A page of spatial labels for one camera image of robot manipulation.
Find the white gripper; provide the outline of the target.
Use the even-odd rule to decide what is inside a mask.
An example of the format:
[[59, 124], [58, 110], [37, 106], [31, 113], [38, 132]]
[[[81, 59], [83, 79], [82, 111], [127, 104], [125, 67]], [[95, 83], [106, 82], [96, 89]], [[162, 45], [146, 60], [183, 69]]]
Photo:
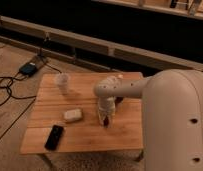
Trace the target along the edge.
[[99, 98], [98, 99], [98, 118], [99, 123], [103, 124], [102, 116], [109, 116], [109, 124], [111, 125], [113, 123], [114, 114], [115, 114], [115, 98], [109, 97], [109, 98]]

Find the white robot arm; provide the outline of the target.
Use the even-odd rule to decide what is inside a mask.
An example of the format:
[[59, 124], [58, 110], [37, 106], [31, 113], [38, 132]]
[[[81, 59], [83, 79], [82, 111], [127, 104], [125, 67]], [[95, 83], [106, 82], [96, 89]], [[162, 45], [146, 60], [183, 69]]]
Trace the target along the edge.
[[109, 76], [94, 94], [105, 115], [117, 97], [142, 100], [145, 171], [203, 171], [203, 72], [170, 69], [128, 81]]

